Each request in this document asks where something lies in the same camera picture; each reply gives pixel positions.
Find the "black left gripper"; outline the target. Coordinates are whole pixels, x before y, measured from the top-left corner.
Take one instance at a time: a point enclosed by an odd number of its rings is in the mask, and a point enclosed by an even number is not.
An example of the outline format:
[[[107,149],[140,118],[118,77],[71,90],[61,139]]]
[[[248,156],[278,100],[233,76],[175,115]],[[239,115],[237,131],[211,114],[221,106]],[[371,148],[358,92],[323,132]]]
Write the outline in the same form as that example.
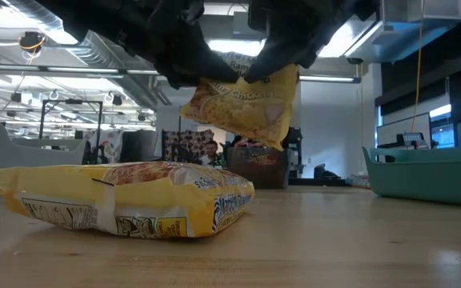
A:
[[[154,64],[170,86],[197,86],[202,78],[234,83],[239,75],[204,42],[202,1],[40,0],[82,41],[95,32]]]

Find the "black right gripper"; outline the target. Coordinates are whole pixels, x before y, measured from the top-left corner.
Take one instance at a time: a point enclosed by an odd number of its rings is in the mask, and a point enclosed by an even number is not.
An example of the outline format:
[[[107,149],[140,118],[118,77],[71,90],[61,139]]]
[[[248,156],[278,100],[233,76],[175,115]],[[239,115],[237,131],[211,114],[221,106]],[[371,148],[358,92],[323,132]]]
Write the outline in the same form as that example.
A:
[[[283,67],[311,66],[317,53],[350,18],[367,20],[374,0],[250,0],[248,26],[265,34],[263,49],[245,81],[257,82]]]

